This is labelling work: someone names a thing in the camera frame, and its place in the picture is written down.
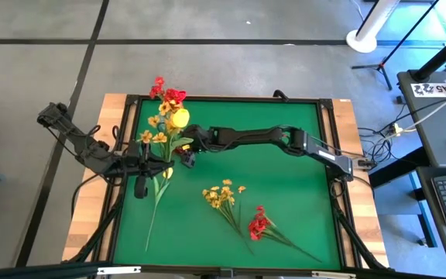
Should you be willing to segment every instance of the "sticker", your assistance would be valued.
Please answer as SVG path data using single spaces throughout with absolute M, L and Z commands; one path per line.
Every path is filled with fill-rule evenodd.
M 326 153 L 326 152 L 323 152 L 323 151 L 321 151 L 321 150 L 319 150 L 317 153 L 318 153 L 320 156 L 323 156 L 323 157 L 328 158 L 328 159 L 330 159 L 330 160 L 335 160 L 335 156 L 333 156 L 333 155 L 331 155 L 331 154 L 328 154 L 328 153 Z
M 411 84 L 412 91 L 416 97 L 446 98 L 446 83 L 420 83 Z

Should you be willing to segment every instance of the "black table leg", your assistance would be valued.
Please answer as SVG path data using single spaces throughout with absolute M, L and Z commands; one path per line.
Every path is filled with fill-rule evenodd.
M 377 188 L 385 183 L 392 181 L 397 177 L 401 177 L 404 174 L 408 174 L 414 171 L 416 167 L 429 166 L 429 160 L 426 155 L 426 151 L 423 147 L 408 153 L 406 156 L 396 160 L 388 166 L 382 167 L 379 170 L 369 175 L 371 186 Z

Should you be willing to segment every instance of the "white pole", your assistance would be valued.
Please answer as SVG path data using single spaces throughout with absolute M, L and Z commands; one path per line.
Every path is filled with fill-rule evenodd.
M 376 35 L 390 17 L 400 0 L 378 0 L 364 20 L 361 29 L 347 35 L 347 44 L 360 53 L 370 53 L 377 47 Z

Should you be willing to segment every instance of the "flower bouquet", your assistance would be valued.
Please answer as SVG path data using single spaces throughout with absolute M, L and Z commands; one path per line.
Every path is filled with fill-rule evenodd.
M 258 213 L 254 216 L 254 219 L 249 224 L 249 232 L 252 240 L 261 240 L 264 236 L 268 237 L 272 240 L 277 241 L 278 243 L 285 244 L 289 247 L 294 248 L 295 250 L 300 251 L 301 253 L 315 259 L 316 261 L 322 263 L 321 260 L 311 255 L 310 253 L 302 250 L 300 247 L 295 245 L 290 239 L 284 236 L 279 230 L 278 227 L 266 216 L 264 211 L 264 207 L 262 205 L 257 207 Z
M 242 203 L 239 203 L 238 218 L 235 217 L 233 207 L 235 205 L 235 198 L 233 196 L 234 192 L 230 189 L 232 186 L 232 181 L 229 179 L 223 180 L 223 187 L 214 186 L 209 190 L 204 189 L 202 195 L 208 201 L 208 203 L 225 218 L 225 220 L 230 224 L 230 226 L 241 236 L 245 245 L 249 251 L 253 254 L 251 248 L 249 247 L 247 241 L 245 241 L 242 230 L 240 229 L 241 213 L 242 213 Z M 245 190 L 244 186 L 238 187 L 238 193 L 242 193 Z
M 148 123 L 156 130 L 155 136 L 146 130 L 140 135 L 140 140 L 145 144 L 152 143 L 158 147 L 160 156 L 166 161 L 171 161 L 173 151 L 179 147 L 192 142 L 192 139 L 180 136 L 182 128 L 184 128 L 190 118 L 188 110 L 184 108 L 183 100 L 187 96 L 185 91 L 178 91 L 173 88 L 163 89 L 163 77 L 156 77 L 154 86 L 149 93 L 151 98 L 159 98 L 161 104 L 159 113 L 148 118 Z M 170 179 L 173 175 L 173 168 L 169 168 L 163 172 L 163 179 L 160 181 L 157 177 L 153 177 L 154 183 L 154 211 L 149 227 L 149 233 L 146 241 L 146 251 L 149 248 L 149 239 L 153 230 L 154 218 L 156 210 L 160 203 L 161 197 L 170 185 Z

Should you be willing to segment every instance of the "black frame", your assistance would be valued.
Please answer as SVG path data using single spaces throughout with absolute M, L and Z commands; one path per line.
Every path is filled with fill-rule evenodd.
M 136 104 L 135 107 L 135 117 L 133 119 L 132 123 L 132 129 L 130 132 L 130 138 L 129 140 L 134 140 L 137 134 L 137 128 L 139 124 L 139 113 L 142 109 L 142 101 L 143 100 L 151 100 L 151 98 L 148 95 L 127 95 L 125 100 L 125 107 L 123 111 L 121 126 L 118 131 L 118 142 L 121 143 L 124 140 L 124 135 L 126 131 L 126 123 L 127 118 L 129 116 L 130 111 L 132 110 L 132 106 Z M 281 102 L 287 102 L 287 103 L 299 103 L 299 104 L 309 104 L 309 105 L 315 105 L 316 112 L 317 112 L 317 120 L 318 120 L 318 126 L 320 130 L 321 140 L 326 141 L 326 131 L 324 128 L 324 119 L 323 119 L 323 111 L 322 109 L 326 109 L 328 113 L 328 120 L 330 123 L 330 130 L 331 135 L 333 139 L 333 144 L 337 149 L 340 149 L 340 143 L 338 138 L 338 131 L 335 121 L 335 114 L 333 111 L 333 101 L 331 99 L 309 99 L 309 98 L 259 98 L 259 97 L 211 97 L 211 96 L 188 96 L 186 98 L 188 101 L 200 101 L 200 102 L 265 102 L 265 103 L 281 103 Z M 121 145 L 117 145 L 115 147 L 116 149 L 121 148 Z M 326 175 L 327 175 L 327 184 L 328 187 L 331 182 L 335 179 L 333 176 L 331 170 L 329 170 L 325 166 Z M 120 188 L 120 191 L 118 193 L 118 197 L 120 198 L 120 204 L 121 208 L 123 207 L 123 202 L 125 198 L 125 189 L 126 189 L 126 182 L 122 181 L 122 186 Z M 345 216 L 347 220 L 354 225 L 353 220 L 353 214 L 352 214 L 352 208 L 350 205 L 350 199 L 348 196 L 348 187 L 345 182 L 342 183 L 342 187 L 345 187 L 345 194 L 341 196 L 344 207 L 345 207 Z M 108 185 L 107 193 L 105 196 L 105 201 L 103 203 L 103 209 L 101 214 L 101 221 L 105 217 L 106 213 L 108 212 L 109 207 L 112 204 L 112 193 L 113 193 L 113 186 Z M 334 220 L 334 230 L 335 230 L 335 238 L 337 240 L 337 248 L 338 248 L 338 256 L 340 261 L 341 270 L 347 267 L 346 260 L 345 260 L 345 248 L 344 248 L 344 239 L 341 235 L 341 224 L 338 221 L 338 219 L 335 217 L 335 209 L 333 202 L 331 200 L 331 214 L 332 218 Z M 119 224 L 121 222 L 122 217 L 122 209 L 118 213 L 117 217 L 113 220 L 113 227 L 111 232 L 111 239 L 109 241 L 108 245 L 108 252 L 107 252 L 107 261 L 111 264 L 113 264 L 113 257 L 115 255 L 115 248 L 116 248 L 116 242 L 118 239 L 118 231 L 119 231 Z M 354 246 L 354 243 L 351 241 L 351 247 L 352 247 L 352 254 L 354 256 L 354 264 L 356 268 L 361 268 L 361 257 L 360 253 L 357 251 L 357 249 Z M 99 251 L 101 249 L 102 241 L 98 242 L 96 247 L 94 248 L 93 257 L 92 260 L 98 260 Z M 309 269 L 257 269 L 257 268 L 232 268 L 232 272 L 235 272 L 239 275 L 280 275 L 280 276 L 311 276 L 313 270 Z M 220 267 L 198 267 L 198 266 L 186 266 L 186 267 L 180 267 L 180 266 L 160 266 L 160 265 L 142 265 L 142 272 L 154 272 L 154 273 L 183 273 L 183 274 L 204 274 L 204 275 L 220 275 L 221 274 L 221 268 Z

